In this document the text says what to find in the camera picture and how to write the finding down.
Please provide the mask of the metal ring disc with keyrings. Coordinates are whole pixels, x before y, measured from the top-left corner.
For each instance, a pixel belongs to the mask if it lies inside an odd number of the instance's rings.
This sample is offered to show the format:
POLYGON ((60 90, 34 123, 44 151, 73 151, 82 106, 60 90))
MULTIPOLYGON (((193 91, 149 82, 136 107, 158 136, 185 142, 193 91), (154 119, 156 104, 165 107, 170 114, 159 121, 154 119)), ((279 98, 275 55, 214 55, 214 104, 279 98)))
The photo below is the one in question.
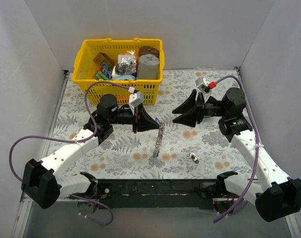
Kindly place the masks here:
POLYGON ((163 122, 160 122, 158 135, 155 143, 155 149, 153 151, 153 158, 157 158, 159 156, 164 131, 165 131, 165 124, 163 122))

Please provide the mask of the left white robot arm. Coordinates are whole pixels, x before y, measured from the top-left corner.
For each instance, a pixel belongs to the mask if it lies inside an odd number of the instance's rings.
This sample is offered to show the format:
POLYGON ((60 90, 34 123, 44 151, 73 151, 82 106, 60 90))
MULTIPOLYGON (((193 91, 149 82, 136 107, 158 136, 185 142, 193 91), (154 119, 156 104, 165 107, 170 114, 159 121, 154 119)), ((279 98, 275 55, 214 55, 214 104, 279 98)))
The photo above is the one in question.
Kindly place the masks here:
POLYGON ((115 95, 102 96, 83 129, 74 141, 40 161, 30 160, 24 169, 22 190, 41 208, 52 206, 59 197, 73 194, 95 198, 98 194, 97 179, 88 172, 64 177, 63 173, 90 150, 101 145, 114 131, 113 124, 132 125, 132 131, 145 132, 159 129, 159 123, 147 114, 143 95, 131 94, 129 104, 121 107, 115 95))

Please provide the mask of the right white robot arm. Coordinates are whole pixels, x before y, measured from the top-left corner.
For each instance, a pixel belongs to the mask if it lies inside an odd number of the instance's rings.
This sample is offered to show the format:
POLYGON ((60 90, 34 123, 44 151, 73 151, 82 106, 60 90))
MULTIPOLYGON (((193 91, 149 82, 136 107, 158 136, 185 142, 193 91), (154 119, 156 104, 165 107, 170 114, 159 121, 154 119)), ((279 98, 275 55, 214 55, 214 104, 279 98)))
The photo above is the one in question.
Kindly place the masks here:
POLYGON ((191 95, 172 111, 177 117, 173 123, 195 127, 204 117, 220 117, 220 132, 241 153, 252 167, 251 178, 243 180, 234 171, 217 176, 216 192, 221 197, 231 193, 239 196, 229 210, 246 200, 256 207, 259 215, 267 222, 297 213, 301 209, 301 180, 292 179, 270 157, 259 143, 254 128, 246 120, 243 110, 246 107, 244 92, 236 87, 226 91, 219 101, 208 100, 204 93, 193 90, 191 95))

